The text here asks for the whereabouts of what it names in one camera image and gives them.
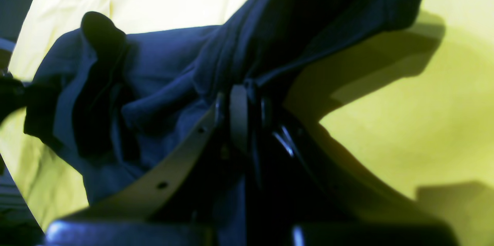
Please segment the right gripper white left finger image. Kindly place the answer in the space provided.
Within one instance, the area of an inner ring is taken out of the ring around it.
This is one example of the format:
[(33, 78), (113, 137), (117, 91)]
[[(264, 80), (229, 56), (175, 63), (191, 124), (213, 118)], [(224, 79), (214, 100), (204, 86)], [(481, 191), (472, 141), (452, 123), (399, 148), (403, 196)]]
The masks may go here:
[(172, 200), (201, 200), (215, 191), (220, 173), (226, 95), (215, 102), (183, 142), (121, 192), (64, 218), (69, 222), (144, 221)]

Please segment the right gripper white right finger image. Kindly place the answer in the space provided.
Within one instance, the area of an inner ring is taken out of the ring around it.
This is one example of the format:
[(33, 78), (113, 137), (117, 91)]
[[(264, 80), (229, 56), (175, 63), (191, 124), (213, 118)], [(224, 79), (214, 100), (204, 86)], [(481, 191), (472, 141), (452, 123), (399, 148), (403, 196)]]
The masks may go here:
[(366, 174), (328, 155), (292, 114), (268, 97), (230, 91), (233, 144), (255, 181), (248, 223), (258, 243), (286, 246), (442, 246), (444, 224)]

